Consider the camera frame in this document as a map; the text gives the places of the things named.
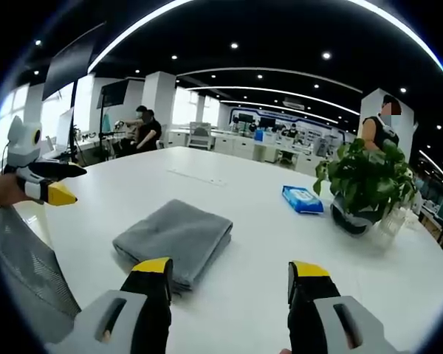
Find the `person's left hand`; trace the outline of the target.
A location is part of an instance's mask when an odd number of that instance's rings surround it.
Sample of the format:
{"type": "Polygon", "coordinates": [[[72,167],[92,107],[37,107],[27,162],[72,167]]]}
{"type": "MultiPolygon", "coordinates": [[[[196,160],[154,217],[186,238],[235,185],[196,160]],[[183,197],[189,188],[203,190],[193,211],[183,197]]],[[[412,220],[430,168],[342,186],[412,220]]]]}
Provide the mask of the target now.
{"type": "Polygon", "coordinates": [[[0,207],[8,207],[23,201],[43,204],[43,201],[28,197],[19,187],[15,174],[0,175],[0,207]]]}

